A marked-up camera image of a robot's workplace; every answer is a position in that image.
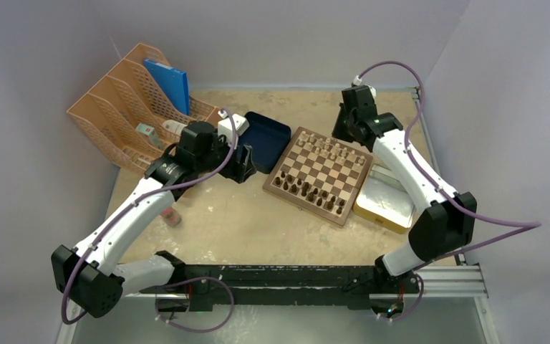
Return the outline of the dark blue tray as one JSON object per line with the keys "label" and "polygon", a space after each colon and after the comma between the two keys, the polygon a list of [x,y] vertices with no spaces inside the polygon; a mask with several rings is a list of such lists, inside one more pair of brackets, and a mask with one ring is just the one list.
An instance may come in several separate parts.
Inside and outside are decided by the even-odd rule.
{"label": "dark blue tray", "polygon": [[247,112],[249,127],[240,137],[241,145],[252,147],[251,159],[256,170],[270,174],[291,140],[291,128],[255,112]]}

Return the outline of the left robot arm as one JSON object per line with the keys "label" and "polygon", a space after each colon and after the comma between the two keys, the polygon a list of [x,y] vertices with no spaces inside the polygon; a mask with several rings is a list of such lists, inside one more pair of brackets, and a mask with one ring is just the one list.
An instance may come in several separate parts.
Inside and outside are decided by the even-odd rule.
{"label": "left robot arm", "polygon": [[181,290],[185,274],[165,254],[129,264],[120,259],[143,230],[169,209],[191,186],[216,174],[243,183],[256,172],[252,148],[239,139],[249,124],[234,115],[217,126],[203,121],[186,125],[177,143],[169,145],[148,167],[128,198],[85,239],[51,255],[57,289],[63,294],[61,317],[66,325],[69,302],[81,316],[106,315],[127,294],[160,286],[168,293]]}

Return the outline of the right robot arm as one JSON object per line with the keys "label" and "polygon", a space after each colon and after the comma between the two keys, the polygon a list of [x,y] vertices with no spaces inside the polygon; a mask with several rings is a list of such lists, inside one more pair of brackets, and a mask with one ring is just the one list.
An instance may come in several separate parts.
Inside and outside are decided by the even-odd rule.
{"label": "right robot arm", "polygon": [[414,150],[407,132],[392,113],[379,114],[371,89],[352,86],[342,91],[332,135],[357,142],[381,159],[393,172],[415,206],[418,219],[406,243],[375,260],[373,281],[384,292],[393,290],[408,272],[469,244],[477,201],[458,193]]}

